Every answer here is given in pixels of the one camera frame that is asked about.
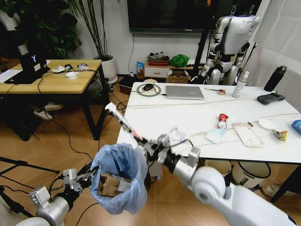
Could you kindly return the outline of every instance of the wooden floor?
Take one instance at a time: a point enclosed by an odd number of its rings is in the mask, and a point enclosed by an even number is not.
[[[115,95],[120,101],[128,99],[127,95],[120,93],[117,85],[114,86]],[[112,94],[110,100],[118,102]],[[93,115],[97,117],[100,107],[93,106]],[[98,141],[92,139],[86,119],[78,107],[66,107],[52,112],[54,120],[67,128],[71,135],[74,149],[88,152],[93,157],[98,150]],[[112,119],[101,134],[100,145],[114,144],[117,140],[120,126]],[[0,123],[0,156],[25,160],[31,164],[63,171],[68,168],[80,169],[89,163],[87,156],[75,153],[69,148],[66,133],[51,121],[44,121],[35,133],[40,140],[32,137],[28,142],[23,142],[5,124]],[[0,163],[0,170],[11,166]],[[275,179],[283,181],[295,168],[293,165],[271,164],[273,173],[270,181]],[[208,205],[197,202],[194,196],[184,189],[179,180],[163,168],[164,175],[161,180],[154,183],[148,193],[147,204],[135,215],[124,212],[120,215],[110,215],[100,205],[90,208],[82,217],[80,226],[225,226],[228,225],[222,214]],[[33,187],[49,187],[56,177],[54,173],[38,169],[19,167],[5,174],[21,183]],[[20,186],[7,179],[0,178],[0,185],[8,185],[14,189],[30,189]],[[20,192],[5,190],[15,201],[20,202],[29,212],[34,214],[35,207],[28,195]],[[76,200],[73,209],[67,214],[65,225],[74,226],[84,209],[95,200],[90,195],[89,189]],[[301,196],[282,197],[276,205],[301,225]]]

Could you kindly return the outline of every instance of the potted plant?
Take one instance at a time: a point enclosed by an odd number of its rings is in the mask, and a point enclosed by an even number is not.
[[[43,51],[48,59],[67,58],[80,44],[74,31],[77,19],[65,12],[63,0],[5,0],[0,10],[20,18],[15,36],[22,39],[30,51]]]
[[[98,31],[98,24],[97,24],[97,19],[95,17],[95,9],[94,9],[93,1],[94,0],[87,0],[87,8],[88,8],[89,16],[87,16],[82,0],[79,0],[79,6],[98,53],[98,56],[94,57],[93,59],[102,60],[104,76],[105,78],[109,79],[108,83],[112,84],[117,82],[118,78],[116,75],[115,59],[112,55],[108,54],[107,38],[106,38],[106,32],[104,28],[104,11],[103,11],[104,0],[100,0],[100,11],[101,11],[100,13],[102,18],[101,27],[103,32],[102,38]]]

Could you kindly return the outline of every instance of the white table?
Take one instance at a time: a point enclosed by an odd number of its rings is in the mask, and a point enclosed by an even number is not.
[[[134,83],[132,90],[136,91],[142,84]],[[286,100],[262,105],[256,98],[269,93],[262,87],[245,87],[241,96],[234,98],[234,86],[156,84],[161,87],[161,93],[166,93],[166,85],[199,86],[205,100],[167,99],[163,95],[143,97],[132,92],[125,118],[142,136],[156,139],[177,126],[180,132],[190,136],[194,146],[200,147],[200,157],[204,159],[301,163],[301,135],[291,127],[294,120],[301,119],[301,114]],[[221,96],[216,91],[205,88],[225,89],[226,95]],[[227,139],[217,145],[205,139],[205,134],[217,129],[221,113],[229,116]],[[272,120],[277,129],[287,130],[287,141],[279,140],[272,131],[262,128],[257,122],[259,118]],[[234,131],[233,123],[248,121],[253,123],[252,130],[262,139],[264,147],[245,147]],[[117,143],[123,142],[137,146],[131,136],[121,129]],[[173,148],[174,153],[183,156],[187,156],[189,150],[188,142]]]

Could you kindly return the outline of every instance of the red can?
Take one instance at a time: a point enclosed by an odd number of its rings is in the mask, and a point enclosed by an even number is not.
[[[220,114],[220,116],[218,117],[218,128],[222,128],[225,129],[227,128],[227,119],[229,118],[229,116],[227,116],[226,114]]]

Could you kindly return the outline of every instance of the television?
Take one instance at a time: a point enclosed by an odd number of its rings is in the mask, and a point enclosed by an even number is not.
[[[209,19],[207,1],[214,0],[127,0],[128,23],[131,33],[201,34]],[[254,4],[255,15],[261,0],[237,0],[235,15],[249,12]],[[216,20],[229,16],[233,0],[221,0]]]

